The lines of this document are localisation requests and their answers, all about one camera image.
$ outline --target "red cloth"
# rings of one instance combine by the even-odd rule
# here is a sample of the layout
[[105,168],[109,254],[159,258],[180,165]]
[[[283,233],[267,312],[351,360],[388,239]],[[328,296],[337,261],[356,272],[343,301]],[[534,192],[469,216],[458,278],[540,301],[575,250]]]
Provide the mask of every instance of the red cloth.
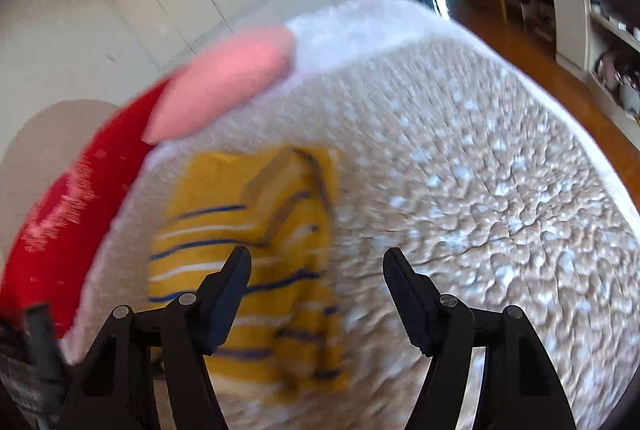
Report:
[[108,120],[31,208],[4,269],[1,318],[21,325],[27,307],[48,303],[56,336],[71,327],[95,253],[153,148],[140,138],[169,79]]

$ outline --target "pink fabric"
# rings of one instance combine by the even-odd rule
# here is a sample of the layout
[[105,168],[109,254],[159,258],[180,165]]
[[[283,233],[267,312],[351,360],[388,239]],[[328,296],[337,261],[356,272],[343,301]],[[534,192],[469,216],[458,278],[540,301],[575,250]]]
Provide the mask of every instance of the pink fabric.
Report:
[[197,57],[154,108],[142,140],[155,144],[190,135],[288,72],[294,48],[289,29],[247,29]]

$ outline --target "blue stripe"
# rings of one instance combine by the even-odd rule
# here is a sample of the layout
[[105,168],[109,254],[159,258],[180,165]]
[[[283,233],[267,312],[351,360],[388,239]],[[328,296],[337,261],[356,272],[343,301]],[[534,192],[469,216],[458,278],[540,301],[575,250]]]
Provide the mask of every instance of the blue stripe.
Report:
[[319,342],[323,337],[323,333],[307,333],[306,331],[296,331],[294,329],[281,329],[276,333],[276,338],[291,338],[304,344]]
[[246,208],[244,204],[230,204],[228,206],[217,206],[217,207],[205,207],[204,209],[194,209],[193,211],[188,211],[187,213],[181,213],[180,215],[176,215],[175,217],[171,217],[164,225],[168,225],[174,222],[178,222],[179,220],[190,219],[191,217],[199,217],[200,215],[206,215],[207,213],[218,213],[220,211],[242,211]]
[[255,245],[248,242],[243,242],[240,240],[236,240],[234,238],[213,238],[212,240],[197,240],[196,242],[187,242],[184,244],[180,244],[172,247],[166,251],[162,251],[162,253],[156,253],[149,257],[149,260],[160,260],[165,256],[169,256],[171,254],[177,253],[178,251],[182,251],[184,249],[191,249],[192,247],[202,247],[205,245],[219,245],[219,244],[240,244],[240,245]]
[[250,295],[251,293],[257,293],[259,291],[273,291],[274,289],[281,289],[301,280],[315,280],[316,278],[320,278],[320,276],[321,273],[302,268],[282,280],[249,286],[244,294]]
[[238,350],[218,347],[214,355],[224,356],[226,358],[238,358],[240,360],[263,360],[271,355],[271,349]]
[[171,293],[167,296],[151,296],[148,298],[148,301],[152,304],[163,304],[164,302],[169,302],[175,298],[178,298],[183,293],[195,293],[196,291],[178,291],[177,293]]
[[334,368],[334,370],[316,370],[314,372],[314,378],[316,380],[334,380],[338,376],[340,376],[342,371],[339,368]]

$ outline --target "yellow striped cloth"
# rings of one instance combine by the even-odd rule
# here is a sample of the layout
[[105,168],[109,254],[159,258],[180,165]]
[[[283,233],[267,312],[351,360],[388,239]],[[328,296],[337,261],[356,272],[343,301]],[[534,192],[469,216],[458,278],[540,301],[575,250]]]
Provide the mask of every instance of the yellow striped cloth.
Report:
[[337,151],[288,146],[254,155],[201,153],[178,183],[154,239],[150,307],[195,291],[236,244],[252,256],[228,339],[206,358],[217,391],[282,401],[346,386],[327,274],[337,160]]

